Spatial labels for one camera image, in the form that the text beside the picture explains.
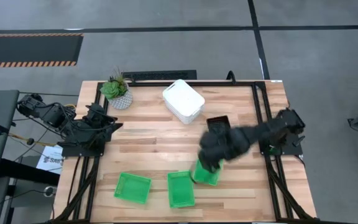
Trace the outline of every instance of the green tray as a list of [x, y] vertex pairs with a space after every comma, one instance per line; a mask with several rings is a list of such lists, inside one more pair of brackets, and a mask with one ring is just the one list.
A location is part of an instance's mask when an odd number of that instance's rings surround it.
[[171, 208], [194, 206], [193, 182], [190, 175], [190, 171], [172, 172], [167, 175]]
[[221, 169], [216, 171], [214, 174], [212, 174], [212, 173], [208, 172], [208, 170], [203, 168], [200, 160], [197, 160], [196, 169], [193, 173], [193, 179], [196, 182], [216, 186], [218, 184], [219, 175], [223, 168], [223, 160], [221, 160], [219, 162], [219, 165], [221, 166]]
[[136, 203], [146, 203], [152, 179], [122, 172], [114, 196]]

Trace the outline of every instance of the wooden tabletop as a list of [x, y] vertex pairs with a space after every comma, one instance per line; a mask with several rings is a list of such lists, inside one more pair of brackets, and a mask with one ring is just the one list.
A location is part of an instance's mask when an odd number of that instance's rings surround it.
[[[96, 94], [96, 81], [82, 84], [77, 118], [87, 113]], [[273, 116], [288, 106], [282, 82], [266, 82]], [[217, 186], [196, 184], [194, 207], [170, 208], [167, 173], [188, 170], [197, 160], [198, 142], [207, 130], [206, 119], [227, 115], [232, 126], [255, 125], [252, 90], [248, 86], [194, 87], [205, 98], [204, 111], [188, 125], [183, 124], [165, 106], [162, 91], [166, 87], [132, 87], [134, 101], [126, 110], [108, 108], [123, 127], [112, 135], [100, 160], [91, 222], [248, 222], [274, 221], [267, 171], [259, 147], [224, 163]], [[305, 168], [294, 156], [282, 156], [288, 189], [311, 216], [315, 216]], [[67, 204], [76, 158], [64, 161], [55, 197], [55, 213]], [[82, 161], [78, 166], [73, 194], [77, 190]], [[148, 201], [140, 205], [114, 197], [121, 172], [152, 179]], [[279, 190], [278, 197], [283, 204]], [[88, 192], [84, 194], [80, 217], [84, 217]], [[285, 217], [284, 206], [280, 206]]]

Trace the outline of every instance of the potted plant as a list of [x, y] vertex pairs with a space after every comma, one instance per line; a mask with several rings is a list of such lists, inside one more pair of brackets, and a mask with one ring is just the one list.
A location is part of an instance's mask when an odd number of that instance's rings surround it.
[[115, 109], [126, 109], [132, 103], [132, 93], [122, 74], [110, 77], [108, 82], [103, 83], [100, 92]]

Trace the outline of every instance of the white container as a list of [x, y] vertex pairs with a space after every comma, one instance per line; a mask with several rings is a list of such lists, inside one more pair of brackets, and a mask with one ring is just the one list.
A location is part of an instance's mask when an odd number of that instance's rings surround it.
[[184, 124], [190, 124], [205, 104], [205, 99], [183, 80], [172, 83], [162, 96], [167, 108]]

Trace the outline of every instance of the gray floor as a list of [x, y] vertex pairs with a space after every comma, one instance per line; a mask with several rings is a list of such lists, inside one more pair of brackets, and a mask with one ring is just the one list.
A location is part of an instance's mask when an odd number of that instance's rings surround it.
[[[261, 26], [358, 25], [358, 1], [255, 0], [255, 8]], [[251, 25], [247, 1], [0, 0], [0, 29], [235, 25]], [[284, 81], [291, 107], [306, 123], [303, 149], [318, 216], [358, 223], [358, 133], [346, 121], [358, 115], [358, 30], [261, 35], [271, 79]], [[78, 66], [0, 68], [0, 89], [78, 94], [83, 80], [105, 80], [114, 67], [197, 69], [199, 79], [224, 78], [233, 70], [237, 78], [262, 78], [252, 31], [103, 33], [85, 35]], [[38, 138], [44, 130], [21, 121], [13, 131]], [[53, 134], [44, 139], [56, 140]], [[8, 146], [9, 159], [25, 151], [13, 141]], [[47, 204], [23, 208], [13, 223], [42, 222], [49, 212]]]

